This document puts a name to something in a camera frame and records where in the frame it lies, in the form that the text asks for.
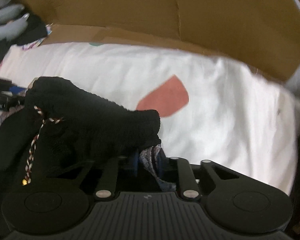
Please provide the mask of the white cartoon bear bedsheet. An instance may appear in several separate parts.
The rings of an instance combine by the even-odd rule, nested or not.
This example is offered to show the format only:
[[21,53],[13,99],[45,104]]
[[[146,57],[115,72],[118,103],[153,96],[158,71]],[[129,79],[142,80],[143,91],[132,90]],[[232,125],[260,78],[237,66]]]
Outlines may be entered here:
[[0,78],[27,87],[60,76],[130,110],[156,109],[169,157],[210,159],[290,193],[300,100],[238,61],[101,43],[11,47]]

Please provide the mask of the brown cardboard sheet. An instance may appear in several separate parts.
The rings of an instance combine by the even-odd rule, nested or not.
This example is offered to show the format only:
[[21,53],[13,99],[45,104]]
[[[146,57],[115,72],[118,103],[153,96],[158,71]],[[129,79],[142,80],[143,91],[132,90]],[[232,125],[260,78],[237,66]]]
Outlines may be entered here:
[[227,55],[288,80],[300,66],[300,0],[16,0],[53,24],[49,43],[143,44]]

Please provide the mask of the black knit garment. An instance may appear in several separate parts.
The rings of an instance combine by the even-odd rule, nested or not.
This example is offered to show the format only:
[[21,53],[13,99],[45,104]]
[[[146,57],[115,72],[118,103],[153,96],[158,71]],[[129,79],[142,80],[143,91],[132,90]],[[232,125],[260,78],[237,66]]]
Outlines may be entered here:
[[[128,110],[61,77],[40,77],[0,119],[0,239],[170,239],[176,185],[154,109]],[[112,200],[94,196],[111,158],[138,156]]]

